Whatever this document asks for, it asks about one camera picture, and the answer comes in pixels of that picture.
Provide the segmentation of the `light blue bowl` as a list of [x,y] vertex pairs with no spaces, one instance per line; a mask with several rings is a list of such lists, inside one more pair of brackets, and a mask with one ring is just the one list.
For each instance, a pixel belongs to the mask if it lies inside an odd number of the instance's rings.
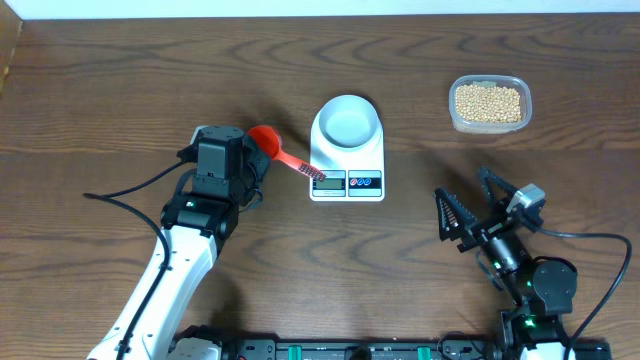
[[318,113],[318,126],[332,145],[345,149],[368,145],[382,131],[373,104],[356,95],[341,95],[327,102]]

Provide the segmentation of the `pile of soybeans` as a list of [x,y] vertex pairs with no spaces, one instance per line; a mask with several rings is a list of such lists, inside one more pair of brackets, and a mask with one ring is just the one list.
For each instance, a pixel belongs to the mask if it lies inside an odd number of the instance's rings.
[[462,85],[454,92],[455,110],[466,121],[515,123],[522,120],[520,94],[507,87]]

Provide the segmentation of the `red measuring scoop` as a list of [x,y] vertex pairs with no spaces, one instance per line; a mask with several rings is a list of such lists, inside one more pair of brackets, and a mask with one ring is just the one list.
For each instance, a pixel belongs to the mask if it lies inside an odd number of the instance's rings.
[[279,161],[310,179],[323,182],[326,175],[308,162],[286,153],[278,131],[268,125],[258,125],[249,130],[249,136],[272,160]]

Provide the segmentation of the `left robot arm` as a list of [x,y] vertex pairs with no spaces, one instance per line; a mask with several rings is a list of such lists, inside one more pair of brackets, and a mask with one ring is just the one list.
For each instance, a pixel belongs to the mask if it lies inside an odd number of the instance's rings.
[[261,199],[269,157],[243,130],[201,126],[179,151],[184,173],[159,222],[154,253],[120,316],[92,359],[168,359],[195,290],[213,268],[242,211]]

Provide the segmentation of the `white digital kitchen scale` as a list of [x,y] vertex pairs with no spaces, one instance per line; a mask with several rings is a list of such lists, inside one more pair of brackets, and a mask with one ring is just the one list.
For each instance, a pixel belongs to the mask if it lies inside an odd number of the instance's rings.
[[309,197],[316,202],[381,202],[385,198],[384,129],[368,145],[345,149],[319,131],[318,113],[310,131],[310,163],[326,175],[312,180]]

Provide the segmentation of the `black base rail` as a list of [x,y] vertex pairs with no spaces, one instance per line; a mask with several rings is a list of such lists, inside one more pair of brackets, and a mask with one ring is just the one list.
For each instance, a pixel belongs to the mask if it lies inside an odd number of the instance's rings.
[[315,341],[282,340],[271,334],[226,332],[191,326],[169,348],[170,359],[196,360],[477,360],[500,359],[479,338],[460,333],[443,340]]

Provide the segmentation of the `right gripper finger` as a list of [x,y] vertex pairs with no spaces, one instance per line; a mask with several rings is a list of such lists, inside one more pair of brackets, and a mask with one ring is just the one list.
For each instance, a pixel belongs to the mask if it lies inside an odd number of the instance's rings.
[[468,229],[477,223],[477,217],[443,187],[434,191],[434,200],[440,239],[454,241],[466,237]]
[[481,167],[478,170],[478,177],[485,200],[489,205],[495,205],[499,202],[493,191],[494,187],[504,192],[508,200],[510,200],[518,191],[518,189],[514,185],[497,176],[488,167]]

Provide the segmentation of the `clear plastic container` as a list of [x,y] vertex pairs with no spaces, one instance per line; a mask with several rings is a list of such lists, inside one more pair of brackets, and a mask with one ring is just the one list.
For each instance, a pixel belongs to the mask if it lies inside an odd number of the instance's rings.
[[465,75],[449,89],[449,112],[459,132],[506,134],[531,121],[532,94],[529,86],[514,76]]

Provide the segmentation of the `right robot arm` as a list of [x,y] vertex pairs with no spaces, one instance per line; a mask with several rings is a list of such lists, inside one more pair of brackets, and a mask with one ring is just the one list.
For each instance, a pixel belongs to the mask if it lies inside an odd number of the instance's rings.
[[479,249],[489,261],[483,270],[495,286],[506,291],[514,308],[500,313],[498,330],[483,349],[486,359],[522,359],[534,350],[553,346],[549,354],[561,358],[569,337],[562,316],[573,310],[577,269],[557,257],[533,258],[516,231],[538,231],[544,191],[534,184],[517,188],[483,167],[481,188],[490,215],[480,220],[455,195],[434,191],[441,240],[458,240],[460,252]]

